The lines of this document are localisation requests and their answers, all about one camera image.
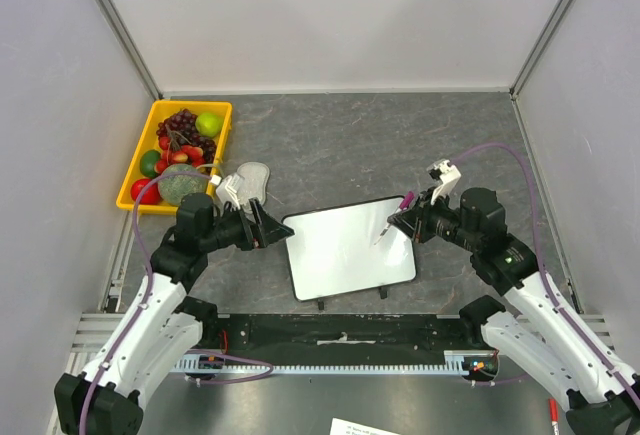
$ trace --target gray tabletop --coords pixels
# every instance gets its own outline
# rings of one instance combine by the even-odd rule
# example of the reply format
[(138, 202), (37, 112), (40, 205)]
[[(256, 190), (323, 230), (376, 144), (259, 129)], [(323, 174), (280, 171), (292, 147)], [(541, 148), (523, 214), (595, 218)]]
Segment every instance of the gray tabletop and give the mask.
[[(247, 161), (271, 168), (265, 209), (277, 219), (291, 213), (344, 205), (409, 190), (426, 190), (427, 167), (488, 141), (502, 141), (525, 153), (506, 93), (328, 94), (230, 96), (233, 130), (225, 168)], [(510, 230), (531, 244), (529, 203), (522, 173), (506, 153), (488, 150), (460, 166), (462, 181), (453, 193), (472, 186), (498, 192)], [(141, 217), (149, 247), (157, 246), (172, 217)], [(539, 224), (547, 266), (566, 294), (567, 286), (543, 217)], [(441, 313), (458, 309), (486, 293), (469, 257), (441, 240), (416, 246), (417, 277), (390, 287), (326, 301), (327, 313)], [(134, 246), (126, 272), (121, 310), (143, 276)], [(218, 304), (222, 312), (317, 313), (314, 302), (293, 296), (284, 244), (210, 255), (209, 268), (191, 294)]]
[[(505, 376), (521, 373), (505, 365)], [(548, 395), (531, 379), (471, 388), (437, 376), (285, 375), (202, 388), (168, 379), (140, 435), (329, 435), (334, 417), (398, 435), (553, 433)], [(560, 433), (573, 433), (564, 415)]]

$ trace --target red grapes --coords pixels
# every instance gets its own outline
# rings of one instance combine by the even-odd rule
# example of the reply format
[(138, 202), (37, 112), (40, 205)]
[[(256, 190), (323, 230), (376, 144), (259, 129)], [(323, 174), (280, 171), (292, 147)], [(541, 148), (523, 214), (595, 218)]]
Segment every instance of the red grapes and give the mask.
[(156, 130), (156, 135), (158, 135), (158, 137), (169, 136), (179, 145), (192, 145), (202, 148), (204, 151), (204, 161), (211, 163), (216, 153), (216, 142), (198, 133), (196, 129), (196, 118), (198, 118), (197, 115), (183, 108), (179, 112), (171, 115), (164, 122), (160, 122), (158, 124), (158, 130)]

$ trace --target yellow plastic tray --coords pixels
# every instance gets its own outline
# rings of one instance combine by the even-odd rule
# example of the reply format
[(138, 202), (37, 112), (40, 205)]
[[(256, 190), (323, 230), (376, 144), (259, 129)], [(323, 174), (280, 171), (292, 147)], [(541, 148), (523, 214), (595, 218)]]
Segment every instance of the yellow plastic tray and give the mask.
[[(222, 124), (222, 131), (214, 138), (216, 141), (216, 154), (214, 156), (215, 163), (222, 163), (222, 155), (224, 149), (227, 146), (227, 138), (231, 131), (231, 104), (228, 102), (193, 102), (193, 101), (181, 101), (181, 100), (158, 100), (151, 106), (149, 117), (142, 129), (142, 135), (138, 140), (138, 146), (133, 154), (127, 175), (124, 177), (122, 187), (120, 187), (120, 193), (116, 200), (116, 205), (123, 210), (133, 210), (134, 200), (131, 198), (131, 186), (133, 182), (140, 178), (144, 178), (140, 173), (140, 158), (148, 150), (156, 149), (159, 151), (158, 136), (156, 130), (158, 129), (158, 123), (169, 118), (174, 113), (186, 108), (196, 115), (200, 115), (202, 112), (211, 112), (220, 117), (224, 117)], [(213, 173), (217, 174), (218, 169), (214, 168)], [(211, 184), (207, 187), (207, 193), (213, 196), (215, 187)], [(169, 205), (167, 202), (162, 201), (158, 205), (143, 205), (140, 204), (138, 208), (139, 213), (155, 213), (160, 215), (174, 215), (178, 207)]]

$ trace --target whiteboard stand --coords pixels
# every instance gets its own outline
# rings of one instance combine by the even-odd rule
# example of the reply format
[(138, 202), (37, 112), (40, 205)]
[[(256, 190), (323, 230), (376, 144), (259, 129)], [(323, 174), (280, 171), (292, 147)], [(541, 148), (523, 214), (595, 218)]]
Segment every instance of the whiteboard stand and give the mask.
[(413, 244), (391, 227), (377, 244), (387, 217), (401, 196), (287, 215), (282, 223), (295, 230), (286, 240), (293, 292), (300, 301), (409, 282), (416, 276)]

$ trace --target gray stone surface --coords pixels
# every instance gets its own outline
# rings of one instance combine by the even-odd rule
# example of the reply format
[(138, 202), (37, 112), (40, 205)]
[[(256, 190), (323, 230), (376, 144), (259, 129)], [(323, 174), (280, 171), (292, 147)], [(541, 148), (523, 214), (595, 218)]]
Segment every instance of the gray stone surface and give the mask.
[[(254, 95), (220, 99), (233, 104), (233, 130), (225, 168), (247, 161), (271, 168), (265, 209), (276, 219), (409, 190), (432, 183), (427, 167), (488, 141), (502, 141), (525, 153), (505, 93)], [(491, 149), (460, 166), (463, 179), (453, 194), (472, 186), (498, 192), (510, 230), (531, 244), (527, 188), (519, 166), (506, 152)], [(141, 229), (155, 248), (171, 217), (143, 216)], [(547, 266), (567, 293), (546, 218), (539, 222)], [(440, 313), (458, 309), (483, 294), (495, 295), (474, 274), (468, 254), (441, 240), (415, 247), (417, 277), (389, 288), (345, 294), (326, 301), (327, 313)], [(134, 245), (121, 309), (127, 308), (143, 276)], [(313, 302), (293, 296), (285, 244), (241, 252), (228, 248), (209, 256), (194, 286), (195, 297), (222, 312), (317, 313)]]

